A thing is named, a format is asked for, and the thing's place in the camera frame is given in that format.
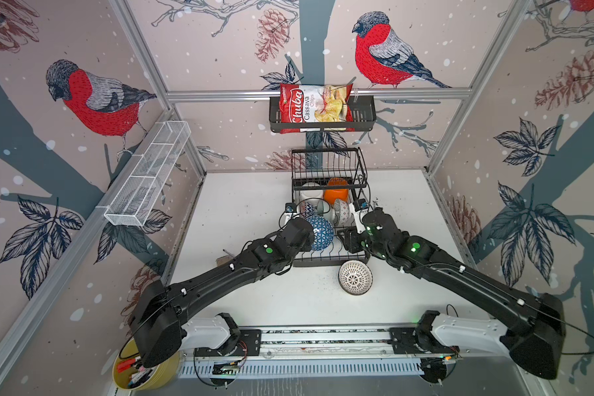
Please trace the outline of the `blue patterned bowl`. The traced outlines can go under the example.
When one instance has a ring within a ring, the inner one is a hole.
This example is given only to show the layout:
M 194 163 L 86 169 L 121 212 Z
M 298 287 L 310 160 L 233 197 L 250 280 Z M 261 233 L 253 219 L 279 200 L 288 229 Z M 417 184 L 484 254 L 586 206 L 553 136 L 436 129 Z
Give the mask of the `blue patterned bowl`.
M 320 215 L 309 216 L 306 220 L 313 227 L 314 240 L 311 244 L 311 250 L 325 250 L 333 242 L 334 228 L 332 224 Z

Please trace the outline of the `orange plastic bowl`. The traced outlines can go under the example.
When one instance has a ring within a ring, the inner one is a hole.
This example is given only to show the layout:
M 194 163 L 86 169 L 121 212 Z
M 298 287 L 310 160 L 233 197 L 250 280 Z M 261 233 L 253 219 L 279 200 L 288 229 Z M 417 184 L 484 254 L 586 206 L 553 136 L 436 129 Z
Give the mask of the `orange plastic bowl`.
M 328 189 L 324 191 L 323 199 L 330 205 L 334 205 L 336 199 L 347 201 L 349 195 L 349 184 L 344 178 L 331 178 L 328 181 Z

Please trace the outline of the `orange white patterned bowl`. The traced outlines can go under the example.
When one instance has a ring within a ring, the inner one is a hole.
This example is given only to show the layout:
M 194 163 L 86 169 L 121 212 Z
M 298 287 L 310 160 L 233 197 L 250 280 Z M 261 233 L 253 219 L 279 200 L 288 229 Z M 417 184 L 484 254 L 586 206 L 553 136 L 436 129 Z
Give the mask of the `orange white patterned bowl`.
M 309 200 L 300 202 L 299 209 L 300 215 L 305 219 L 318 215 L 317 207 L 311 204 Z

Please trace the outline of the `grey green patterned bowl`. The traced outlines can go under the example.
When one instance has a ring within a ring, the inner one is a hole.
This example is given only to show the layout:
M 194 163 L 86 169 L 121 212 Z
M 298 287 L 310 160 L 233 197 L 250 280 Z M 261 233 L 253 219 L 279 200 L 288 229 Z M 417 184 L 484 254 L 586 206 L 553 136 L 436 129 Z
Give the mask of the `grey green patterned bowl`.
M 344 227 L 351 220 L 351 211 L 348 203 L 343 199 L 336 199 L 333 205 L 335 210 L 335 224 L 337 227 Z

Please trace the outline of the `teal concentric pattern bowl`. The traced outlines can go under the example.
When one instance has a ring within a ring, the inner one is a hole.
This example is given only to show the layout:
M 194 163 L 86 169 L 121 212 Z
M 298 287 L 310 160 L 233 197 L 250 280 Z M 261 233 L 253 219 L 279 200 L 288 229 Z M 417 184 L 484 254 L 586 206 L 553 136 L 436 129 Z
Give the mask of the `teal concentric pattern bowl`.
M 323 201 L 323 214 L 322 216 L 332 225 L 335 226 L 338 221 L 338 216 L 335 211 L 334 205 L 330 205 L 327 201 Z

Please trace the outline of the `white ceramic bowl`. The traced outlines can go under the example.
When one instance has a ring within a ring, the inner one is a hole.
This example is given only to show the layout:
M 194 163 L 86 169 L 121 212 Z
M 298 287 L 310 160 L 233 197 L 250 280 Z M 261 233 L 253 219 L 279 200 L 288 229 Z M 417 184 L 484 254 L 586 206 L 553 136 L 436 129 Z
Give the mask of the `white ceramic bowl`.
M 307 182 L 302 186 L 302 190 L 299 191 L 301 201 L 319 201 L 323 199 L 323 189 L 316 182 Z

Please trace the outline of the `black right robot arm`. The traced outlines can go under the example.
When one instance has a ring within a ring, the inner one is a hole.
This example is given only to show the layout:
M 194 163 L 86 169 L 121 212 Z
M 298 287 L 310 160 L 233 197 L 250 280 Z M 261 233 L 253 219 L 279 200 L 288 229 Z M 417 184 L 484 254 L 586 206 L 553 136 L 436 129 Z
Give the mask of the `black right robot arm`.
M 433 242 L 400 230 L 380 207 L 357 215 L 341 241 L 350 252 L 366 252 L 484 310 L 506 326 L 499 344 L 521 369 L 544 380 L 557 378 L 567 334 L 559 298 L 530 295 L 467 267 Z

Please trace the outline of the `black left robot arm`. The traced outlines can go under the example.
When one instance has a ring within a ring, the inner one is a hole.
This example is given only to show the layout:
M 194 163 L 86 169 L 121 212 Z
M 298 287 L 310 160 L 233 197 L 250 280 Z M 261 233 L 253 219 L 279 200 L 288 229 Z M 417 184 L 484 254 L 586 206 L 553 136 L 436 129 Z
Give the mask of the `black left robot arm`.
M 146 287 L 130 317 L 131 337 L 144 367 L 155 367 L 178 352 L 196 314 L 227 294 L 285 270 L 299 252 L 311 248 L 314 228 L 295 217 L 284 228 L 245 244 L 228 263 L 189 280 Z

